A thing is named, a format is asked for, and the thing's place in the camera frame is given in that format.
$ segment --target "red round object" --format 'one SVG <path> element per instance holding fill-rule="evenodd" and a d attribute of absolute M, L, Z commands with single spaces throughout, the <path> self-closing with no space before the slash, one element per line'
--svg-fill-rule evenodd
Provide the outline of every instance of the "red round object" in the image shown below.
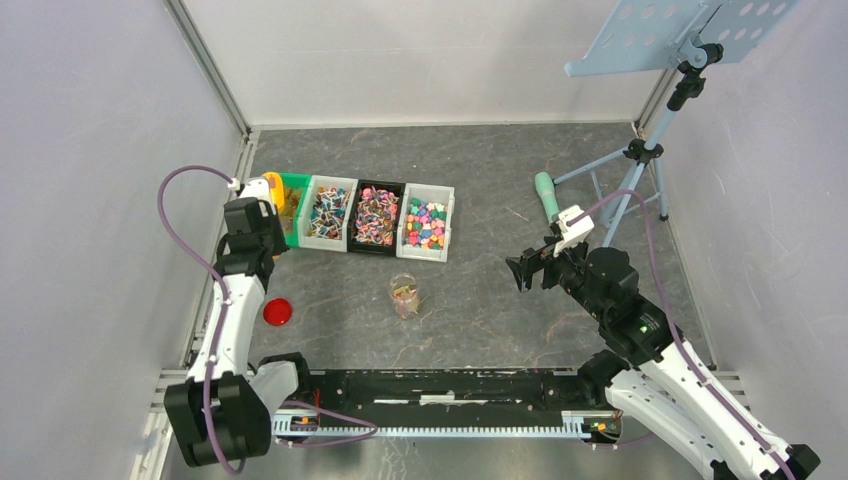
<path fill-rule="evenodd" d="M 285 298 L 275 298 L 265 305 L 262 317 L 269 325 L 284 325 L 291 318 L 291 304 Z"/>

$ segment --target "cable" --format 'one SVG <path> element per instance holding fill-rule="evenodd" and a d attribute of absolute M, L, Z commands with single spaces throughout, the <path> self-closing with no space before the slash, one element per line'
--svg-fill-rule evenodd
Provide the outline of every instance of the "cable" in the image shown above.
<path fill-rule="evenodd" d="M 239 462 L 239 466 L 233 468 L 230 463 L 227 461 L 227 457 L 224 455 L 223 449 L 221 449 L 221 444 L 218 442 L 218 434 L 215 433 L 215 424 L 212 421 L 212 373 L 215 368 L 215 353 L 218 351 L 218 341 L 221 339 L 221 332 L 224 327 L 224 318 L 227 315 L 227 308 L 230 304 L 230 291 L 227 288 L 227 284 L 224 283 L 224 279 L 221 278 L 221 274 L 218 273 L 212 265 L 203 259 L 197 252 L 194 251 L 187 243 L 177 235 L 177 232 L 174 231 L 174 228 L 171 226 L 171 222 L 168 221 L 168 216 L 165 214 L 165 187 L 168 186 L 168 183 L 174 179 L 177 175 L 187 172 L 189 170 L 200 170 L 203 172 L 212 173 L 224 179 L 227 183 L 231 183 L 233 179 L 220 170 L 216 170 L 212 167 L 207 167 L 205 165 L 187 165 L 185 167 L 180 167 L 173 172 L 169 173 L 164 180 L 162 180 L 162 184 L 159 185 L 159 193 L 156 196 L 156 206 L 159 209 L 159 220 L 162 221 L 162 226 L 165 227 L 165 231 L 168 232 L 168 235 L 186 252 L 191 258 L 194 259 L 195 262 L 199 263 L 206 271 L 212 275 L 212 278 L 218 282 L 218 286 L 221 287 L 221 310 L 218 312 L 218 321 L 215 325 L 215 331 L 212 333 L 212 341 L 209 346 L 209 360 L 206 362 L 206 375 L 203 378 L 203 417 L 206 421 L 206 432 L 209 435 L 209 442 L 212 444 L 212 450 L 215 452 L 215 458 L 218 459 L 218 462 L 221 464 L 221 467 L 229 473 L 230 475 L 239 475 L 242 470 L 244 470 L 244 459 Z"/>
<path fill-rule="evenodd" d="M 726 398 L 724 398 L 724 396 L 721 394 L 721 392 L 718 391 L 718 389 L 716 389 L 710 383 L 706 383 L 706 375 L 701 372 L 701 369 L 698 368 L 698 366 L 695 364 L 695 361 L 692 359 L 692 357 L 689 356 L 689 353 L 686 351 L 686 349 L 683 348 L 683 340 L 680 338 L 680 334 L 677 333 L 677 327 L 674 324 L 674 321 L 671 319 L 671 307 L 668 301 L 668 296 L 666 295 L 665 289 L 662 286 L 662 280 L 660 280 L 659 268 L 657 268 L 657 259 L 654 255 L 654 235 L 653 231 L 651 230 L 650 214 L 648 213 L 648 206 L 645 205 L 645 200 L 642 198 L 642 196 L 636 193 L 634 190 L 616 190 L 601 199 L 600 201 L 598 201 L 597 203 L 595 203 L 594 205 L 592 205 L 591 207 L 589 207 L 588 209 L 586 209 L 585 212 L 574 217 L 572 220 L 565 222 L 566 226 L 570 227 L 574 225 L 575 223 L 591 215 L 593 212 L 612 201 L 612 199 L 620 197 L 622 195 L 629 195 L 634 197 L 636 201 L 639 202 L 639 206 L 641 207 L 642 217 L 645 220 L 645 233 L 648 237 L 648 258 L 650 259 L 651 263 L 651 273 L 654 276 L 654 283 L 657 286 L 657 293 L 660 297 L 660 303 L 662 303 L 663 313 L 665 313 L 665 319 L 666 322 L 668 322 L 668 328 L 669 330 L 671 330 L 671 336 L 674 339 L 674 344 L 677 346 L 677 351 L 680 352 L 680 355 L 686 361 L 686 364 L 689 366 L 689 369 L 692 370 L 692 373 L 694 373 L 695 376 L 698 378 L 698 381 L 701 382 L 701 384 L 706 387 L 707 391 L 709 391 L 713 395 L 713 397 L 715 397 L 718 403 L 720 403 L 721 406 L 724 407 L 725 410 L 727 410 L 728 413 L 730 413 L 730 415 L 733 416 L 733 418 L 737 422 L 739 422 L 740 425 L 742 425 L 742 428 L 744 428 L 745 431 L 747 431 L 751 434 L 752 437 L 754 437 L 754 440 L 756 440 L 756 442 L 760 445 L 763 451 L 767 452 L 771 450 L 771 444 L 762 435 L 760 435 L 760 432 L 758 432 L 757 429 L 753 427 L 753 425 L 748 423 L 745 418 L 742 417 L 742 415 L 737 412 L 735 408 L 733 408 L 733 405 L 731 405 L 730 402 Z M 623 447 L 627 444 L 632 445 L 636 442 L 642 442 L 649 437 L 650 435 L 639 438 L 637 440 L 633 440 L 632 442 L 626 442 L 625 444 L 618 446 Z M 771 452 L 769 455 L 771 456 L 772 460 L 777 463 L 777 465 L 783 471 L 784 475 L 786 475 L 787 480 L 796 480 L 795 475 L 789 468 L 789 465 L 787 465 L 786 462 L 784 462 L 783 459 L 780 458 L 780 455 L 778 455 L 777 452 Z"/>
<path fill-rule="evenodd" d="M 375 424 L 373 424 L 373 423 L 371 423 L 367 420 L 362 420 L 361 418 L 349 417 L 349 416 L 343 415 L 341 413 L 331 412 L 330 410 L 326 410 L 326 409 L 323 409 L 323 408 L 320 408 L 320 407 L 316 407 L 315 405 L 310 405 L 308 403 L 300 402 L 300 401 L 297 401 L 297 400 L 286 400 L 285 402 L 283 402 L 283 405 L 284 406 L 290 406 L 290 407 L 307 408 L 309 410 L 313 410 L 313 411 L 316 411 L 318 413 L 322 413 L 322 414 L 327 415 L 329 417 L 338 418 L 339 420 L 344 420 L 346 422 L 355 423 L 357 425 L 362 425 L 364 427 L 368 427 L 368 428 L 372 429 L 368 433 L 364 433 L 362 435 L 357 435 L 355 437 L 340 438 L 338 440 L 329 440 L 329 441 L 321 442 L 321 443 L 294 443 L 294 442 L 291 442 L 291 441 L 285 442 L 283 440 L 280 440 L 279 438 L 277 439 L 277 443 L 285 444 L 289 448 L 291 448 L 291 447 L 295 447 L 295 448 L 320 448 L 320 447 L 329 447 L 331 445 L 344 445 L 344 444 L 347 444 L 347 443 L 359 442 L 361 440 L 371 438 L 374 435 L 376 435 L 377 430 L 379 430 L 379 427 L 377 425 L 375 425 Z"/>

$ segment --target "transparent container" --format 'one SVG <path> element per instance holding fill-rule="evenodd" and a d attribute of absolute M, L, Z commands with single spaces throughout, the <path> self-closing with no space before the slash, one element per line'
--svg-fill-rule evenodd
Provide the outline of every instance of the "transparent container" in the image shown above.
<path fill-rule="evenodd" d="M 395 302 L 395 311 L 401 318 L 418 313 L 421 299 L 418 296 L 418 282 L 408 273 L 392 277 L 389 282 L 389 296 Z"/>

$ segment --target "circular hole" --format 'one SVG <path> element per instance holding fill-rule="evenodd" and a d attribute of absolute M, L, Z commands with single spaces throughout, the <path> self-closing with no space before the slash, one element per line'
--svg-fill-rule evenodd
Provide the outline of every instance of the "circular hole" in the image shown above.
<path fill-rule="evenodd" d="M 652 4 L 648 5 L 647 7 L 645 7 L 644 10 L 642 10 L 642 18 L 651 18 L 651 15 L 653 15 L 654 12 L 656 12 L 656 11 L 657 11 L 657 6 L 652 3 Z"/>
<path fill-rule="evenodd" d="M 633 13 L 633 5 L 627 5 L 618 12 L 618 18 L 624 20 L 629 17 L 631 13 Z"/>

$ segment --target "tripod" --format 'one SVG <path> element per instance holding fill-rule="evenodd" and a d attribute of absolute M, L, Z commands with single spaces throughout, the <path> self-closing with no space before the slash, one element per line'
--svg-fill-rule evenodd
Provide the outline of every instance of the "tripod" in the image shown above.
<path fill-rule="evenodd" d="M 576 170 L 566 173 L 565 175 L 557 177 L 553 180 L 553 185 L 559 185 L 570 178 L 580 175 L 581 173 L 589 172 L 592 176 L 592 182 L 594 183 L 598 199 L 601 199 L 603 198 L 603 194 L 601 192 L 600 183 L 598 183 L 598 176 L 595 174 L 596 168 L 620 157 L 633 160 L 630 170 L 628 170 L 618 188 L 635 190 L 636 185 L 639 184 L 639 179 L 642 178 L 642 174 L 645 172 L 645 168 L 647 168 L 648 164 L 653 162 L 654 174 L 656 175 L 657 180 L 657 193 L 648 198 L 646 202 L 659 200 L 660 220 L 668 220 L 668 201 L 665 197 L 662 159 L 660 158 L 664 150 L 662 145 L 659 144 L 659 141 L 663 134 L 665 134 L 668 126 L 671 124 L 671 121 L 674 120 L 674 116 L 681 108 L 683 108 L 686 100 L 689 100 L 690 98 L 697 98 L 701 92 L 703 92 L 706 79 L 701 78 L 701 73 L 707 68 L 707 66 L 720 61 L 724 52 L 724 48 L 720 44 L 701 45 L 698 49 L 705 53 L 706 62 L 701 67 L 694 67 L 688 61 L 684 61 L 680 64 L 678 70 L 683 73 L 683 79 L 677 83 L 674 93 L 672 93 L 671 98 L 666 104 L 665 113 L 663 113 L 663 116 L 660 118 L 656 128 L 647 140 L 636 138 L 631 141 L 626 148 L 616 150 L 605 157 L 599 158 L 594 162 L 588 163 Z M 546 203 L 546 213 L 550 216 L 550 212 L 548 212 L 547 207 L 551 205 L 549 203 L 549 199 L 552 198 L 553 189 L 550 187 L 549 189 L 546 189 L 544 187 L 544 185 L 550 185 L 550 177 L 545 179 L 546 176 L 547 173 L 544 172 L 536 176 L 536 188 L 537 192 L 542 197 L 543 202 Z M 612 243 L 615 231 L 618 229 L 619 223 L 621 223 L 621 218 L 626 213 L 638 208 L 637 205 L 628 209 L 627 205 L 629 202 L 630 195 L 623 195 L 622 197 L 613 200 L 603 208 L 601 223 L 605 225 L 608 230 L 602 246 L 608 247 L 610 243 Z"/>

